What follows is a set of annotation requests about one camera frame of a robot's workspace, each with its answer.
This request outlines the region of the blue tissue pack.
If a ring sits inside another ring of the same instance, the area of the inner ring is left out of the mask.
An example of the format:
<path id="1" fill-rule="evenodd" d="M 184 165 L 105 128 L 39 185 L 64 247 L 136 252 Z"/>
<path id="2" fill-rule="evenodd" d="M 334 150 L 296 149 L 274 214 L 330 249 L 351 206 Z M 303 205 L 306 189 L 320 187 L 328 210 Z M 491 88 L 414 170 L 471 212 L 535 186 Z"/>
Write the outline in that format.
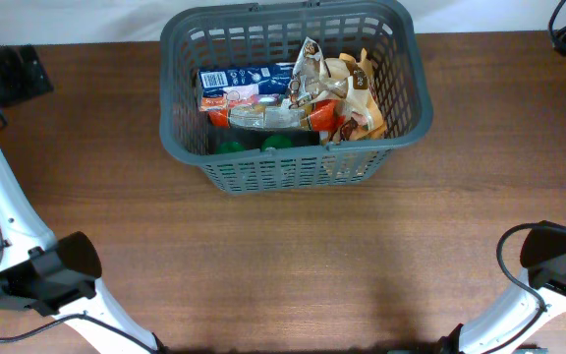
<path id="1" fill-rule="evenodd" d="M 199 70 L 198 108 L 200 111 L 221 110 L 253 96 L 278 97 L 287 91 L 293 69 L 293 63 L 275 63 Z"/>

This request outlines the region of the beige brown snack pouch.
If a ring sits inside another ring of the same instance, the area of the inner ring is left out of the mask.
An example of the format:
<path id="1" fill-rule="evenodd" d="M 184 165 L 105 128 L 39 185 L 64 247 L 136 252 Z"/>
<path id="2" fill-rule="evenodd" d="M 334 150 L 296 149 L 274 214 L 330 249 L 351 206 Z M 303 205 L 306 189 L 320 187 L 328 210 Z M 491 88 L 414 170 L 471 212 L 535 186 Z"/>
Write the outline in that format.
<path id="1" fill-rule="evenodd" d="M 372 64 L 364 48 L 359 61 L 346 53 L 326 58 L 318 43 L 307 37 L 288 85 L 290 108 L 300 108 L 324 100 L 339 100 L 364 113 L 372 99 L 372 75 Z"/>

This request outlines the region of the green white cup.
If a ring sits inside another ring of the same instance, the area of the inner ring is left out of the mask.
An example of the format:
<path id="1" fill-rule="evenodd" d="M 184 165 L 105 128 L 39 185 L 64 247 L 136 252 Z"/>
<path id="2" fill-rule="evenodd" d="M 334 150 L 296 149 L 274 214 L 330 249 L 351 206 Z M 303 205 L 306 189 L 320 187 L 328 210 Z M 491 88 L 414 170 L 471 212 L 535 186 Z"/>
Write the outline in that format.
<path id="1" fill-rule="evenodd" d="M 292 140 L 284 135 L 272 135 L 264 140 L 261 145 L 262 151 L 268 151 L 271 149 L 284 149 L 292 148 L 294 143 Z"/>

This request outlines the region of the beige coffee pouch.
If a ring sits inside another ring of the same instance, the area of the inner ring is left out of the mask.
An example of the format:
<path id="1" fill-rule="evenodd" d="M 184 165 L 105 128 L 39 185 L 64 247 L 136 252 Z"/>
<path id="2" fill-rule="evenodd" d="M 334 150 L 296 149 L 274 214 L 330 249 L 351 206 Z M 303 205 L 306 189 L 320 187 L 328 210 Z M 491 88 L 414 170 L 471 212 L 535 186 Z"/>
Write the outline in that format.
<path id="1" fill-rule="evenodd" d="M 335 127 L 321 132 L 320 142 L 339 144 L 382 139 L 387 123 L 377 104 L 374 68 L 368 52 L 362 49 L 360 60 L 341 53 L 326 58 L 327 99 L 335 100 Z"/>

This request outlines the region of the orange spaghetti pack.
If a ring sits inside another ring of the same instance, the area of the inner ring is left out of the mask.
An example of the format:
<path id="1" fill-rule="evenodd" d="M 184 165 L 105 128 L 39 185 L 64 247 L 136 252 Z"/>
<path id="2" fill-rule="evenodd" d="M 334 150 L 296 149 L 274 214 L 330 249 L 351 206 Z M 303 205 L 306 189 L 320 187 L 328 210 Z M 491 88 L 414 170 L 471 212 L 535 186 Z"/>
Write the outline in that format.
<path id="1" fill-rule="evenodd" d="M 213 126 L 255 131 L 332 131 L 340 118 L 335 112 L 337 102 L 324 100 L 300 108 L 280 105 L 240 105 L 230 110 L 208 112 Z"/>

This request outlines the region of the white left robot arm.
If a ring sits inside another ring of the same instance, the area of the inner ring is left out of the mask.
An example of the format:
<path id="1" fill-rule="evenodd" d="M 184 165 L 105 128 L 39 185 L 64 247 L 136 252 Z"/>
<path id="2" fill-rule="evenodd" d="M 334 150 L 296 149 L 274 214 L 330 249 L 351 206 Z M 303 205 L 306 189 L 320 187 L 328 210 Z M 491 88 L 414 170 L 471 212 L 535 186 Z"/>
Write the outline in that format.
<path id="1" fill-rule="evenodd" d="M 52 91 L 30 45 L 0 47 L 0 110 Z M 0 148 L 0 310 L 35 311 L 65 324 L 99 353 L 162 353 L 102 279 L 99 256 L 83 232 L 62 239 L 39 217 Z"/>

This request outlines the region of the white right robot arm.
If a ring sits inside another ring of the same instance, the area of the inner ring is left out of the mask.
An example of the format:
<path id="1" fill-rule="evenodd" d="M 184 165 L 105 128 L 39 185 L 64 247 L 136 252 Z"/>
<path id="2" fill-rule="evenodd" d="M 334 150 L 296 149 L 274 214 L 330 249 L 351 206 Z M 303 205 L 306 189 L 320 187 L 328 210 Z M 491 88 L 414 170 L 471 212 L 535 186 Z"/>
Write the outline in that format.
<path id="1" fill-rule="evenodd" d="M 525 231 L 519 275 L 508 269 L 503 249 Z M 434 345 L 434 353 L 514 353 L 552 319 L 566 313 L 566 226 L 540 221 L 511 227 L 500 237 L 497 263 L 511 282 L 475 319 L 457 325 Z"/>

